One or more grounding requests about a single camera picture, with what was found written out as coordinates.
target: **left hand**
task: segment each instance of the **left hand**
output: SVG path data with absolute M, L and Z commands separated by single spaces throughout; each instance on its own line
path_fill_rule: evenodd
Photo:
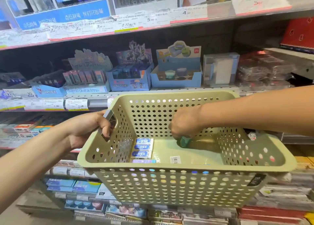
M 110 122 L 103 116 L 106 110 L 85 113 L 62 122 L 68 131 L 71 149 L 82 148 L 91 133 L 97 128 L 102 128 L 104 137 L 110 135 Z

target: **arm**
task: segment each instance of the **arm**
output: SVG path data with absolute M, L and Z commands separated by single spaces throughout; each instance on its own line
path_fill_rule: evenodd
M 180 108 L 171 130 L 194 136 L 207 127 L 242 127 L 314 136 L 313 93 L 314 86 L 304 86 Z
M 27 141 L 0 158 L 0 214 L 62 156 L 81 148 L 98 126 L 109 137 L 104 111 L 71 118 Z

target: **right hand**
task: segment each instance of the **right hand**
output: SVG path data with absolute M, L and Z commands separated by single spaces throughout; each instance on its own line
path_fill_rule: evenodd
M 174 137 L 194 137 L 202 131 L 204 125 L 202 124 L 200 111 L 201 105 L 179 108 L 170 124 L 172 135 Z

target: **forearm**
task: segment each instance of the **forearm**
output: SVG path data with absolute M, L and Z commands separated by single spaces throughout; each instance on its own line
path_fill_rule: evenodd
M 314 136 L 314 86 L 204 104 L 204 127 L 242 127 Z
M 0 158 L 0 213 L 69 150 L 67 130 L 59 124 Z

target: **green plastic basket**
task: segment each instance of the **green plastic basket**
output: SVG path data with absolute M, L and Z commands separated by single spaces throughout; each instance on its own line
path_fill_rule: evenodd
M 236 97 L 231 91 L 118 96 L 104 115 L 117 121 L 109 140 L 93 132 L 78 163 L 95 173 L 120 202 L 241 207 L 268 175 L 296 168 L 280 140 L 263 131 L 250 140 L 242 128 L 206 128 L 182 148 L 168 129 L 180 107 Z M 154 138 L 152 159 L 159 163 L 129 163 L 138 137 Z M 172 156 L 177 161 L 179 156 L 181 164 L 171 164 Z

